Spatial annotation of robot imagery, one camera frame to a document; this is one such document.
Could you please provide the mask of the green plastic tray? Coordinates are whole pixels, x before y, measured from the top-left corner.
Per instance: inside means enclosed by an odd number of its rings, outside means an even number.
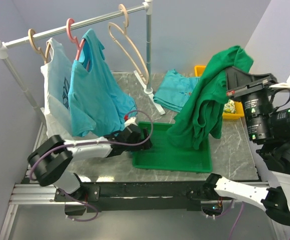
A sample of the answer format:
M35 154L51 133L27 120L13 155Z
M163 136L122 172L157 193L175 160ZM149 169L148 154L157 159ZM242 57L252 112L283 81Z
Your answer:
M175 148L167 140L167 130L171 126L169 123L153 124L153 134L150 138L152 147L149 150L132 153L133 167L174 172L212 172L209 140L204 140L198 150Z

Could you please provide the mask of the green t shirt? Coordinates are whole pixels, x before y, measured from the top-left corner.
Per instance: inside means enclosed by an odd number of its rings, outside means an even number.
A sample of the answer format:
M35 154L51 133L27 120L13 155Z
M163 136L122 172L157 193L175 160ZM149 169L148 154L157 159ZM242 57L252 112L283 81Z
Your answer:
M174 117L167 131L168 141L176 148L199 149L211 135L221 138L222 114L229 98L226 95L226 69L236 67L249 72L253 59L239 45L216 53L208 62L191 96Z

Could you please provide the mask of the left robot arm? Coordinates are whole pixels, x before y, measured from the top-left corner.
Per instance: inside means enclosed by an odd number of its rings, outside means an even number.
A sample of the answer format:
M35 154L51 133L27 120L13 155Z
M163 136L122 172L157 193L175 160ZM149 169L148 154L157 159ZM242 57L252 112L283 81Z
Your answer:
M71 162L148 150L152 148L151 135L152 131L136 124L92 140L67 140L54 135L29 155L29 178L42 187L54 185L71 200L78 201L84 195L84 188L79 177L67 171Z

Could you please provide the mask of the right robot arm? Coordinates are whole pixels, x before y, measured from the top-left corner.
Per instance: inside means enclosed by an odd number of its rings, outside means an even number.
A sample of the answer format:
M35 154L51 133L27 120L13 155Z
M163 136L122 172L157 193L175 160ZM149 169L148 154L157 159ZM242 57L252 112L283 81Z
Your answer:
M290 94L290 76L279 83L270 74L249 74L226 69L227 96L242 103L249 140L276 177L278 187L254 187L212 173L203 185L207 200L232 198L262 209L268 217L290 226L290 107L273 106L277 93Z

